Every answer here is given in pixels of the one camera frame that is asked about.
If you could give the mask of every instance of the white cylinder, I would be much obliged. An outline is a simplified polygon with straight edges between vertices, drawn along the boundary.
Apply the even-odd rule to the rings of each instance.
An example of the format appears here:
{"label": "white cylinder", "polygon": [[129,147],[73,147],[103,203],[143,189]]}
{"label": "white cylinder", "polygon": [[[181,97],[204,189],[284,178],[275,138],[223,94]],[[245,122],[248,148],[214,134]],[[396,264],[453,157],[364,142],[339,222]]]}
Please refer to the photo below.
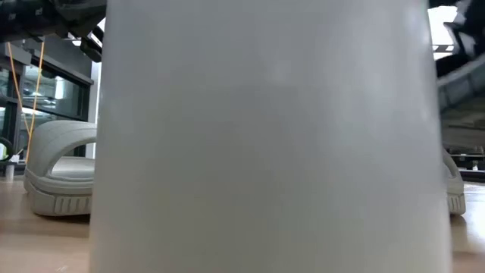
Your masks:
{"label": "white cylinder", "polygon": [[449,272],[426,9],[111,1],[91,272]]}

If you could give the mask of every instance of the floor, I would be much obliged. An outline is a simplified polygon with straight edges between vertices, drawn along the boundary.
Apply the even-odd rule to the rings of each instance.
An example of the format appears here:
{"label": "floor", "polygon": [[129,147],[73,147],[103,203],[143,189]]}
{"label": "floor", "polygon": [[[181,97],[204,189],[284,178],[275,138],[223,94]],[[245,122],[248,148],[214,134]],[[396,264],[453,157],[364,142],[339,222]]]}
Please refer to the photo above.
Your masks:
{"label": "floor", "polygon": [[[467,213],[451,217],[453,271],[485,268],[485,184],[466,184]],[[0,272],[87,273],[89,217],[44,218],[20,181],[0,181]]]}

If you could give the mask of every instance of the white sneaker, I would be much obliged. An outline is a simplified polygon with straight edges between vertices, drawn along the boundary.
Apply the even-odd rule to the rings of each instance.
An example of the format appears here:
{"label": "white sneaker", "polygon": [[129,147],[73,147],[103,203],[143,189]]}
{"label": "white sneaker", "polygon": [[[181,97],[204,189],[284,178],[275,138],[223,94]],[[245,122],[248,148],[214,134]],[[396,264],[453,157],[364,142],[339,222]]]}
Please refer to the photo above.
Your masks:
{"label": "white sneaker", "polygon": [[449,153],[443,149],[443,164],[448,178],[448,210],[450,214],[462,215],[466,212],[465,184],[460,171]]}

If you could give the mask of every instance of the wooden floor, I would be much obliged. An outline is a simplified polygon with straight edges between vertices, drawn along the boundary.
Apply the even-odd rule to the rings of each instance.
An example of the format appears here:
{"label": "wooden floor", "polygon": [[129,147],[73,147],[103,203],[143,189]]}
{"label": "wooden floor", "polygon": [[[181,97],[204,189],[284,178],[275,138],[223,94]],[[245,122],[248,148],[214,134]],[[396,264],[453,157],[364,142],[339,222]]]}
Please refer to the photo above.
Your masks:
{"label": "wooden floor", "polygon": [[[451,217],[454,272],[485,272],[485,184],[465,185],[467,213]],[[20,181],[0,181],[0,272],[88,272],[89,217],[44,218]]]}

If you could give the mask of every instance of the yellow rope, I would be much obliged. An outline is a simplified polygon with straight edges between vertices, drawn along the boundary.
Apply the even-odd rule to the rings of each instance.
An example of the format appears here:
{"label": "yellow rope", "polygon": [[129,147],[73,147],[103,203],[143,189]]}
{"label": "yellow rope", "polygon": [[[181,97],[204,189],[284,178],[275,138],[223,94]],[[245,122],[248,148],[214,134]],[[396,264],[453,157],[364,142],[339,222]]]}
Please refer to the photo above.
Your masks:
{"label": "yellow rope", "polygon": [[15,67],[14,67],[14,57],[12,56],[12,50],[10,47],[10,43],[7,43],[8,46],[8,53],[10,54],[10,65],[12,66],[12,71],[14,75],[14,83],[15,83],[15,91],[17,92],[17,97],[18,97],[18,106],[20,107],[20,112],[22,113],[23,116],[23,122],[25,123],[25,128],[27,129],[27,135],[29,137],[29,142],[27,144],[27,156],[25,157],[25,162],[27,163],[29,161],[29,151],[30,151],[30,141],[32,139],[32,133],[33,133],[33,125],[36,120],[36,107],[37,107],[37,94],[39,94],[39,86],[40,86],[40,75],[42,72],[42,60],[44,58],[44,42],[42,42],[41,49],[40,49],[40,61],[39,61],[39,73],[37,74],[37,85],[36,85],[36,92],[34,93],[34,99],[33,99],[33,111],[32,111],[32,122],[29,124],[27,123],[27,119],[25,118],[25,113],[23,113],[22,110],[22,96],[20,95],[19,91],[19,86],[17,82],[17,75],[15,74]]}

